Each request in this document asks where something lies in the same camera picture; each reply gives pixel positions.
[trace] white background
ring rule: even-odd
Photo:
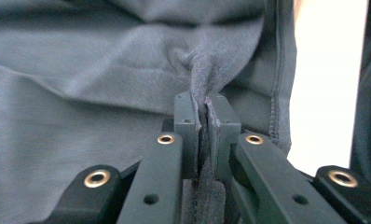
[[[304,0],[297,14],[288,159],[307,174],[349,167],[366,9],[366,0]]]

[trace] metal grommet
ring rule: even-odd
[[[174,136],[171,134],[163,134],[158,138],[158,142],[162,145],[168,145],[174,142]]]
[[[343,171],[330,171],[328,177],[340,186],[347,188],[355,188],[358,186],[357,180]]]
[[[253,145],[261,145],[264,143],[264,139],[257,135],[248,135],[246,141]]]
[[[98,188],[110,179],[110,172],[106,170],[97,170],[89,175],[84,179],[84,185],[88,188],[94,189]]]

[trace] brass eyelet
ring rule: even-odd
[[[174,142],[174,136],[171,134],[163,134],[158,138],[158,142],[162,145],[172,144]]]
[[[110,179],[110,172],[106,170],[97,170],[89,175],[84,179],[84,185],[87,186],[88,188],[94,189],[98,188]]]
[[[343,171],[330,171],[328,177],[330,177],[334,183],[343,187],[355,188],[358,186],[357,180],[352,175]]]
[[[248,135],[246,137],[246,141],[250,144],[253,144],[253,145],[261,145],[264,143],[264,139],[260,136],[257,136],[257,135]]]

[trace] screw hole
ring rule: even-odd
[[[296,202],[296,203],[299,203],[299,204],[302,204],[302,205],[305,205],[305,204],[308,204],[308,199],[305,198],[304,196],[300,195],[300,194],[295,194],[293,195],[293,200]]]
[[[345,175],[338,174],[338,175],[335,175],[335,178],[340,179],[343,182],[350,182],[350,179],[346,177]]]
[[[261,145],[264,143],[264,139],[257,135],[249,135],[246,137],[246,141],[253,145]]]
[[[158,138],[158,142],[162,145],[168,145],[174,142],[174,136],[170,134],[163,134]]]
[[[159,201],[159,196],[157,196],[157,194],[147,194],[145,195],[144,197],[144,203],[146,204],[154,204],[154,203],[157,203]]]
[[[103,179],[104,179],[104,175],[100,175],[100,174],[98,174],[98,175],[93,175],[93,176],[90,178],[90,180],[92,180],[93,182],[101,181],[101,180],[103,180]]]

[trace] dark green plastic part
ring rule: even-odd
[[[219,180],[230,180],[229,152],[231,145],[237,143],[240,120],[223,95],[209,95],[207,106],[213,175]]]
[[[341,185],[335,175],[330,177],[330,173],[351,176],[355,186]],[[350,183],[345,176],[343,180],[344,183]],[[362,176],[342,167],[324,166],[317,171],[313,186],[349,223],[371,224],[371,183]]]
[[[250,135],[261,137],[263,143],[249,143],[246,137]],[[242,169],[233,169],[234,177],[248,179],[233,180],[232,183],[233,194],[246,223],[346,223],[266,136],[241,134],[235,159]]]
[[[107,165],[92,166],[79,173],[67,187],[51,215],[34,224],[113,224],[130,189],[137,163],[124,172]],[[85,184],[88,175],[96,171],[109,174],[106,183],[96,188]]]
[[[189,91],[176,95],[174,99],[174,132],[183,137],[183,178],[197,178],[199,119]]]
[[[118,224],[179,223],[182,195],[183,139],[171,144],[155,141],[145,152],[121,210]]]

